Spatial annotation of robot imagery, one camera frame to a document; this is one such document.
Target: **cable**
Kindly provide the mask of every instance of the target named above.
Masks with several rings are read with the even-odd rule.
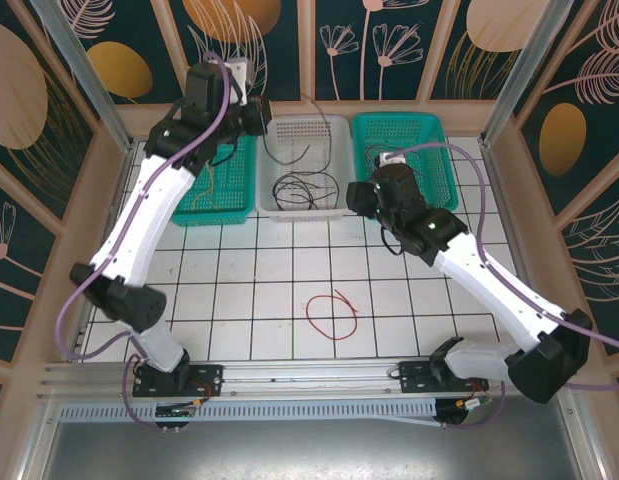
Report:
[[[382,240],[382,244],[385,246],[385,248],[387,250],[389,250],[389,252],[392,255],[395,255],[396,257],[402,255],[402,253],[405,251],[405,249],[402,248],[402,246],[401,246],[400,250],[396,252],[393,248],[391,248],[391,245],[389,245],[387,243],[387,239],[385,238],[385,232],[386,231],[387,231],[387,229],[384,226],[380,227],[380,240]]]
[[[505,406],[505,382],[500,382],[500,401],[498,402],[498,408],[496,408],[496,411],[493,413],[493,415],[489,415],[484,420],[480,422],[476,422],[476,423],[471,423],[469,425],[454,425],[451,423],[443,423],[441,424],[441,426],[453,428],[455,430],[472,430],[474,428],[481,428],[481,427],[484,427],[492,423],[496,418],[498,418],[500,414],[502,413],[502,409],[504,408],[504,406]]]
[[[400,375],[398,376],[392,375],[392,373],[397,372],[399,370],[400,370],[400,367],[390,368],[389,370],[387,370],[387,376],[391,378],[392,380],[400,380]]]
[[[315,297],[312,297],[311,299],[309,299],[309,301],[307,302],[307,306],[305,307],[305,313],[307,315],[307,320],[309,320],[309,323],[311,324],[311,326],[313,328],[315,328],[316,330],[318,330],[318,332],[323,336],[328,338],[329,340],[333,340],[334,342],[338,342],[340,340],[344,340],[346,338],[351,337],[354,333],[356,333],[356,330],[358,330],[358,317],[356,316],[356,313],[358,313],[358,310],[356,310],[355,308],[353,308],[353,305],[351,305],[351,302],[349,302],[349,300],[347,300],[344,295],[342,295],[342,293],[340,293],[338,290],[336,290],[336,293],[338,294],[338,296],[334,296],[334,295],[316,295]],[[329,334],[325,333],[324,331],[322,331],[320,329],[320,327],[318,327],[315,323],[313,323],[313,320],[311,320],[311,317],[309,316],[309,305],[311,305],[311,302],[313,302],[315,299],[317,298],[331,298],[334,300],[340,300],[342,303],[344,303],[345,305],[347,305],[350,309],[351,312],[353,313],[353,320],[354,320],[354,324],[353,324],[353,330],[351,330],[350,333],[348,333],[347,335],[343,335],[342,337],[336,337],[336,332],[333,332],[333,337],[329,336]]]
[[[460,153],[462,156],[464,156],[470,163],[471,166],[473,167],[473,169],[476,171],[476,175],[478,177],[478,183],[480,184],[480,217],[478,220],[478,229],[476,231],[476,243],[478,245],[478,256],[480,257],[481,262],[485,265],[485,267],[487,268],[487,270],[489,270],[489,272],[496,277],[500,283],[502,283],[502,285],[504,285],[511,293],[513,293],[516,297],[518,297],[522,302],[524,302],[526,305],[528,305],[530,308],[532,308],[538,315],[542,315],[545,318],[548,318],[549,320],[557,323],[558,325],[560,325],[563,328],[568,328],[569,330],[573,330],[574,332],[580,333],[581,335],[585,335],[587,337],[593,338],[595,340],[598,340],[600,342],[606,343],[607,345],[611,345],[613,347],[616,347],[617,349],[619,349],[619,340],[616,340],[614,338],[608,337],[606,335],[602,335],[598,332],[594,332],[591,330],[587,330],[586,328],[580,327],[578,325],[573,325],[572,323],[567,322],[566,320],[564,320],[563,318],[560,318],[556,315],[553,315],[547,311],[545,311],[542,307],[536,305],[536,303],[531,300],[530,298],[527,298],[526,295],[524,295],[522,292],[520,292],[515,286],[513,286],[504,276],[502,276],[500,274],[500,272],[498,272],[498,270],[496,270],[489,262],[489,259],[487,258],[486,252],[485,252],[485,248],[483,245],[483,241],[482,241],[482,231],[484,228],[484,223],[485,223],[485,218],[486,218],[486,211],[487,211],[487,195],[486,195],[486,184],[485,184],[485,180],[482,176],[482,172],[480,172],[480,168],[478,167],[478,164],[476,163],[476,161],[471,157],[471,155],[469,153],[467,153],[465,150],[463,150],[460,147],[457,147],[456,145],[452,145],[450,143],[446,143],[446,142],[430,142],[430,143],[423,143],[421,145],[414,145],[408,148],[403,148],[400,150],[396,150],[395,152],[387,155],[387,159],[391,159],[397,155],[405,155],[407,153],[410,152],[417,152],[419,150],[424,150],[424,149],[428,149],[428,148],[449,148],[451,150],[455,150],[456,152]],[[566,386],[568,386],[569,388],[573,388],[573,389],[582,389],[582,390],[589,390],[589,391],[614,391],[614,390],[619,390],[619,383],[612,383],[612,384],[608,384],[608,385],[582,385],[582,384],[576,384],[576,383],[568,383],[566,384]]]
[[[142,359],[140,358],[140,355],[138,355],[137,353],[134,353],[133,355],[131,355],[129,357],[129,360],[127,360],[127,364],[125,365],[125,369],[122,372],[122,401],[125,404],[125,410],[127,411],[127,415],[129,415],[129,417],[131,417],[131,419],[142,425],[143,427],[147,427],[150,428],[152,430],[157,430],[159,432],[166,432],[167,428],[160,428],[158,425],[156,425],[155,423],[149,423],[149,422],[145,422],[143,419],[141,419],[138,415],[135,414],[135,412],[133,411],[133,409],[131,408],[131,405],[129,404],[129,394],[127,393],[127,378],[129,377],[129,367],[131,366],[131,364],[136,361],[136,362],[142,362]]]
[[[223,163],[231,160],[236,155],[237,152],[238,152],[238,139],[236,138],[236,140],[233,142],[233,150],[231,151],[231,153],[227,155],[225,158],[223,158],[222,160],[218,160],[216,163],[211,162],[209,166],[215,168],[219,165],[222,165]]]
[[[195,209],[196,204],[202,197],[204,197],[205,195],[211,195],[211,199],[209,200],[209,203],[211,204],[212,207],[218,210],[218,207],[213,203],[213,191],[216,186],[215,177],[213,175],[213,169],[209,166],[209,164],[206,164],[205,170],[209,172],[209,188],[205,190],[204,192],[200,192],[198,195],[196,195],[196,198],[193,199],[193,203],[191,204],[191,206],[193,209]]]
[[[198,136],[198,138],[196,138],[190,144],[185,146],[182,150],[180,150],[176,154],[174,154],[171,157],[169,157],[149,177],[149,179],[147,180],[147,183],[145,184],[144,188],[140,191],[138,197],[136,198],[136,201],[134,202],[133,207],[131,208],[131,212],[129,213],[129,216],[127,217],[127,220],[125,221],[125,223],[122,226],[122,229],[120,231],[120,235],[118,236],[118,238],[114,242],[114,245],[111,248],[111,250],[109,251],[109,254],[107,255],[107,258],[105,259],[105,261],[102,262],[102,265],[100,265],[84,282],[82,282],[80,285],[78,285],[76,290],[69,296],[69,298],[67,299],[65,304],[60,309],[60,313],[58,314],[58,319],[56,320],[56,326],[55,326],[55,329],[54,329],[54,337],[55,337],[55,340],[56,340],[56,345],[58,346],[60,351],[62,351],[62,353],[67,358],[69,358],[71,360],[86,360],[86,359],[89,359],[89,358],[93,358],[96,355],[99,355],[100,353],[104,352],[107,348],[109,348],[117,340],[130,335],[130,332],[122,332],[122,333],[116,335],[115,337],[113,337],[112,339],[110,339],[108,342],[106,342],[99,349],[95,350],[94,352],[91,352],[90,354],[87,354],[87,355],[76,354],[76,353],[72,352],[65,345],[65,343],[63,341],[62,333],[63,333],[64,318],[65,318],[65,315],[67,314],[67,310],[69,309],[71,304],[73,302],[75,302],[76,299],[87,289],[87,287],[89,285],[91,285],[105,271],[105,269],[109,266],[109,264],[111,262],[115,262],[115,260],[116,260],[115,255],[118,252],[118,250],[120,249],[120,245],[122,244],[122,242],[123,242],[127,232],[129,231],[129,228],[131,227],[131,222],[136,217],[136,214],[138,213],[138,210],[140,209],[140,204],[148,196],[149,188],[151,187],[151,185],[153,185],[153,183],[156,181],[158,176],[162,172],[164,172],[167,168],[171,167],[171,165],[173,165],[175,162],[180,160],[182,157],[184,157],[188,153],[190,153],[193,150],[195,150],[196,148],[198,148],[198,146],[202,142],[207,140],[207,138],[209,138],[209,136],[211,136],[211,134],[218,128],[218,126],[222,122],[225,114],[227,113],[227,107],[229,106],[229,93],[230,93],[229,73],[227,71],[227,67],[223,63],[222,58],[220,58],[217,54],[215,54],[213,52],[205,52],[204,58],[207,61],[208,60],[215,60],[218,63],[218,66],[220,67],[220,71],[222,73],[222,78],[223,78],[223,94],[222,94],[222,103],[220,105],[220,110],[218,111],[218,114],[216,115],[216,118],[214,118],[213,122],[211,123],[211,125],[209,125],[207,130],[205,130],[202,134],[200,134],[200,136]]]
[[[276,182],[273,185],[273,188],[271,189],[271,194],[274,198],[274,201],[276,202],[276,206],[278,207],[278,210],[280,211],[285,210],[284,204],[288,204],[291,206],[306,205],[307,210],[320,210],[320,207],[318,206],[316,202],[318,202],[319,200],[324,200],[326,198],[329,198],[333,195],[335,195],[334,208],[336,208],[338,205],[338,201],[340,200],[340,186],[338,185],[338,182],[333,177],[333,175],[331,175],[330,173],[327,173],[327,169],[331,165],[332,148],[333,148],[331,125],[329,123],[329,120],[327,120],[327,117],[325,116],[322,108],[320,108],[320,105],[318,105],[308,95],[304,93],[301,93],[301,95],[307,98],[312,103],[312,105],[316,108],[316,110],[318,110],[326,126],[327,136],[329,140],[329,151],[327,154],[327,162],[322,168],[316,171],[291,171],[291,172],[285,173],[280,178],[278,178],[278,180],[276,180]],[[263,137],[263,142],[265,143],[265,150],[267,151],[267,153],[272,157],[274,161],[284,166],[291,165],[292,163],[295,164],[297,161],[304,158],[304,155],[307,153],[310,147],[310,145],[307,146],[307,148],[305,149],[303,154],[300,156],[300,158],[290,163],[284,164],[278,161],[278,159],[276,159],[275,156],[271,155],[271,153],[267,149],[265,139],[266,139],[266,136]],[[312,177],[312,176],[318,176],[318,177],[322,176],[325,179],[325,186],[317,185],[316,180],[312,180],[310,182],[309,179],[306,178],[306,177]],[[312,189],[320,190],[321,193],[323,193],[324,191],[328,191],[329,187],[326,185],[328,181],[333,182],[334,184],[333,191],[325,193],[318,197],[314,196]]]
[[[265,125],[265,119],[262,116],[262,112],[260,112],[260,122],[262,123],[262,130],[263,130],[263,132],[266,132],[267,131],[267,126]],[[295,158],[295,159],[293,159],[293,160],[291,160],[289,162],[283,162],[282,160],[279,160],[278,157],[276,157],[273,153],[271,153],[269,151],[269,147],[267,146],[267,135],[266,134],[262,136],[262,144],[265,147],[265,152],[267,152],[267,155],[269,155],[269,157],[274,162],[276,162],[278,165],[282,165],[283,167],[287,167],[289,165],[293,165],[294,163],[297,163],[300,160],[302,160],[303,158],[305,158],[305,155],[307,154],[307,152],[309,151],[309,148],[311,147],[311,145],[307,145],[298,158]]]

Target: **red wire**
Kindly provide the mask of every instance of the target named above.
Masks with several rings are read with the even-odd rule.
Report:
[[[352,336],[354,333],[356,333],[356,330],[358,330],[358,317],[356,316],[356,313],[358,313],[358,310],[356,310],[355,308],[353,308],[353,305],[351,305],[351,302],[349,302],[349,300],[347,300],[344,295],[342,293],[340,293],[338,290],[336,290],[336,293],[338,294],[338,296],[334,296],[334,295],[316,295],[315,297],[312,297],[308,302],[307,302],[307,307],[305,309],[305,313],[307,314],[307,320],[309,320],[309,323],[311,324],[311,326],[313,328],[315,328],[316,330],[318,330],[318,332],[323,336],[323,337],[327,337],[329,340],[333,340],[335,342],[339,341],[339,340],[344,340],[345,338],[349,338],[350,336]],[[354,324],[353,324],[353,330],[348,333],[347,335],[343,336],[343,337],[338,337],[336,338],[334,337],[330,337],[327,333],[325,333],[324,331],[322,331],[320,329],[320,327],[318,327],[315,323],[313,323],[313,320],[311,320],[311,317],[309,316],[309,305],[311,305],[311,302],[313,302],[316,298],[331,298],[334,300],[340,300],[341,302],[343,302],[345,305],[347,305],[350,309],[351,312],[353,313],[353,320],[354,320]]]

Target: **black wire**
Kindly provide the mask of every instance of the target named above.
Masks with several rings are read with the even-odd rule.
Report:
[[[404,248],[402,248],[402,245],[400,246],[400,251],[396,252],[393,248],[391,248],[391,246],[387,243],[387,239],[385,238],[385,231],[387,229],[383,226],[380,227],[380,239],[382,240],[382,244],[387,248],[387,250],[389,250],[389,253],[391,253],[392,255],[395,255],[396,257],[399,255],[402,255],[402,253],[405,251]]]
[[[165,118],[168,118],[169,120],[171,120],[173,116],[178,112],[178,110],[182,108],[184,104],[185,104],[184,98],[179,98],[178,100],[173,102],[173,105],[171,105],[171,107],[169,108],[169,111],[165,115]]]
[[[400,380],[400,375],[398,375],[397,377],[392,375],[393,372],[397,372],[398,370],[400,370],[400,367],[392,368],[391,370],[387,372],[387,376],[391,378],[392,380]]]
[[[328,136],[328,139],[329,139],[329,153],[328,153],[328,156],[327,156],[327,162],[325,163],[325,165],[322,168],[320,168],[319,170],[316,170],[316,171],[292,171],[292,172],[288,172],[288,173],[282,175],[274,183],[273,188],[271,189],[271,193],[272,193],[272,195],[274,197],[274,200],[276,202],[278,210],[281,210],[281,211],[285,210],[285,208],[283,207],[283,204],[288,204],[288,205],[307,205],[307,210],[312,210],[312,209],[319,210],[320,208],[318,207],[318,204],[316,202],[318,200],[323,200],[325,198],[329,198],[329,197],[331,197],[333,195],[336,196],[335,202],[334,202],[334,208],[335,208],[338,205],[338,201],[340,200],[340,185],[338,185],[338,182],[333,177],[333,175],[327,173],[327,169],[331,165],[331,158],[332,158],[331,150],[332,150],[332,147],[333,147],[333,138],[332,138],[332,135],[331,135],[331,126],[330,126],[329,121],[327,120],[327,117],[325,116],[324,112],[320,108],[320,106],[316,102],[314,102],[314,100],[312,98],[310,98],[308,95],[305,95],[304,93],[301,93],[301,95],[303,97],[307,98],[313,104],[313,106],[316,107],[316,109],[320,113],[320,116],[322,117],[322,120],[325,123],[325,126],[327,127],[327,136]],[[283,162],[279,162],[273,155],[271,155],[269,153],[269,150],[267,150],[266,142],[263,141],[263,143],[265,145],[265,150],[271,156],[271,158],[274,161],[276,161],[278,164],[283,165],[283,166],[289,166],[292,163],[297,163],[297,161],[301,160],[304,157],[304,155],[307,153],[307,151],[309,150],[309,147],[310,147],[310,145],[307,146],[307,148],[302,153],[300,158],[298,158],[298,159],[296,159],[296,160],[294,160],[294,161],[292,161],[290,163],[283,163]],[[308,181],[309,179],[305,180],[303,177],[312,177],[312,176],[316,176],[316,175],[322,175],[325,178],[325,180],[330,180],[331,182],[333,182],[333,184],[334,184],[334,191],[326,193],[326,194],[321,195],[319,197],[315,197],[314,194],[311,191],[311,188],[323,190],[323,189],[327,189],[328,187],[327,186],[320,187],[319,185],[316,185],[316,183],[311,183],[310,181]],[[292,193],[289,194],[289,197],[300,198],[302,200],[289,200],[289,199],[281,198],[281,194],[284,193],[288,189],[292,190]]]
[[[266,125],[265,125],[265,119],[262,117],[262,111],[260,112],[260,122],[262,122],[262,130],[266,132],[267,128],[266,128]],[[291,160],[289,162],[283,162],[283,161],[279,160],[278,157],[276,157],[273,153],[271,153],[269,151],[269,147],[267,146],[267,135],[266,134],[262,136],[262,143],[265,146],[265,152],[267,152],[267,155],[269,155],[269,157],[271,157],[271,159],[274,162],[276,162],[278,165],[282,165],[283,167],[286,167],[286,166],[289,166],[289,165],[293,165],[294,163],[297,163],[300,160],[302,160],[303,158],[305,158],[305,155],[309,151],[309,147],[311,147],[311,145],[307,145],[298,158],[295,158],[295,159],[293,159],[293,160]]]
[[[226,156],[225,158],[223,158],[222,160],[218,160],[218,161],[217,161],[217,162],[215,162],[215,163],[213,163],[213,161],[212,161],[211,163],[209,163],[209,166],[210,166],[210,167],[214,167],[214,168],[215,168],[215,167],[217,167],[217,166],[219,166],[219,165],[222,165],[223,163],[225,163],[225,162],[227,162],[227,161],[231,160],[231,159],[232,159],[232,158],[236,155],[236,153],[237,153],[237,152],[238,152],[238,139],[236,139],[236,140],[233,142],[233,150],[231,151],[231,153],[230,153],[229,155],[227,155],[227,156]]]

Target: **black mounting bracket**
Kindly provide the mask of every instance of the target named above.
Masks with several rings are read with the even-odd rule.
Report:
[[[190,365],[185,350],[182,360],[171,372],[161,372],[146,364],[134,369],[132,395],[135,398],[218,397],[223,371],[222,365]]]
[[[453,374],[445,382],[440,382],[432,373],[429,360],[400,362],[398,374],[402,393],[471,393],[474,390],[471,381]],[[485,391],[489,389],[487,380],[481,378],[471,380]]]

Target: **yellow circle pattern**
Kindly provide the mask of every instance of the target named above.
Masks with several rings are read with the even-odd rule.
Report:
[[[250,40],[250,31],[245,32],[243,27],[239,27],[236,8],[242,12],[247,29],[251,17],[263,36],[276,26],[280,18],[280,0],[235,0],[237,7],[234,0],[183,0],[182,3],[200,30],[222,42],[242,43]],[[227,20],[233,29],[228,28]]]
[[[553,107],[540,131],[540,163],[549,175],[560,177],[580,158],[587,138],[587,121],[570,103]]]
[[[141,97],[153,87],[149,65],[134,50],[118,42],[102,42],[87,51],[105,88],[125,98]]]

